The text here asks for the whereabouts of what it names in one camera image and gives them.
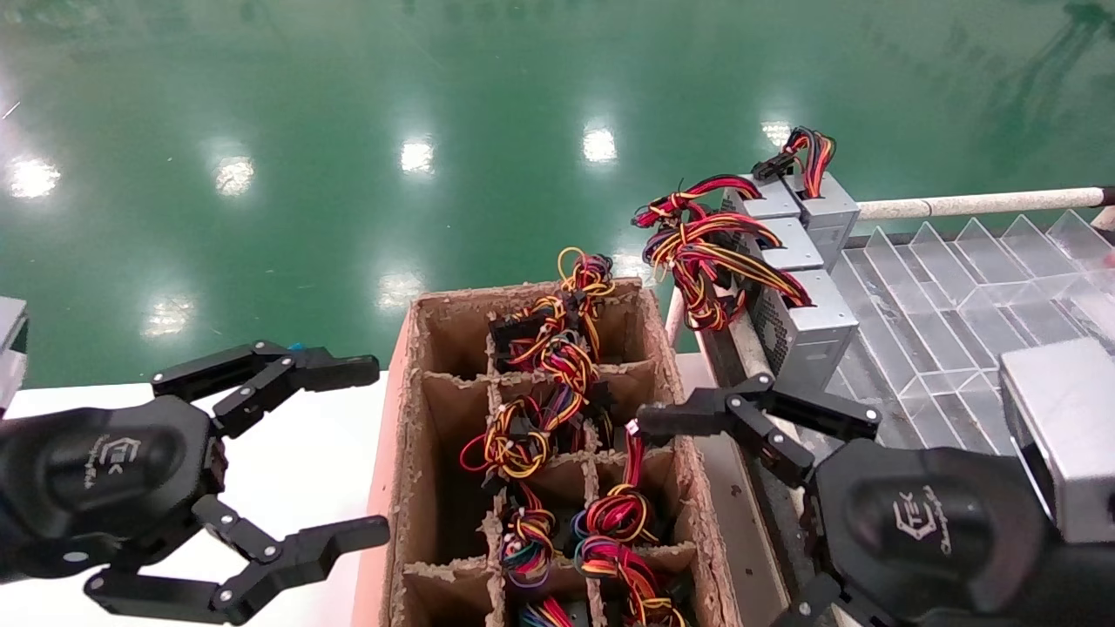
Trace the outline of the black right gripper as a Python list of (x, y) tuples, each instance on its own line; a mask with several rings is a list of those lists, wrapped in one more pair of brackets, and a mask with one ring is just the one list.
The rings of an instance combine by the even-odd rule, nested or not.
[[(814, 472), (773, 418), (851, 442)], [(634, 436), (727, 434), (788, 488), (807, 484), (820, 572), (772, 626), (820, 626), (826, 614), (836, 626), (1111, 626), (1112, 544), (1064, 540), (1019, 461), (884, 448), (869, 441), (881, 419), (863, 402), (757, 374), (640, 406)]]

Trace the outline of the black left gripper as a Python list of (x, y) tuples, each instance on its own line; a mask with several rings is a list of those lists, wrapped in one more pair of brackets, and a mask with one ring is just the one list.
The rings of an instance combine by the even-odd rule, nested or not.
[[(201, 524), (248, 560), (224, 583), (112, 566), (84, 592), (112, 615), (240, 626), (287, 589), (326, 580), (340, 556), (389, 543), (387, 517), (307, 528), (278, 541), (212, 496), (226, 476), (220, 436), (240, 437), (300, 390), (363, 388), (379, 377), (374, 354), (334, 357), (324, 347), (256, 341), (156, 373), (152, 392), (159, 397), (135, 408), (4, 418), (4, 583), (159, 563)], [(227, 397), (213, 406), (214, 428), (190, 402), (224, 390)]]

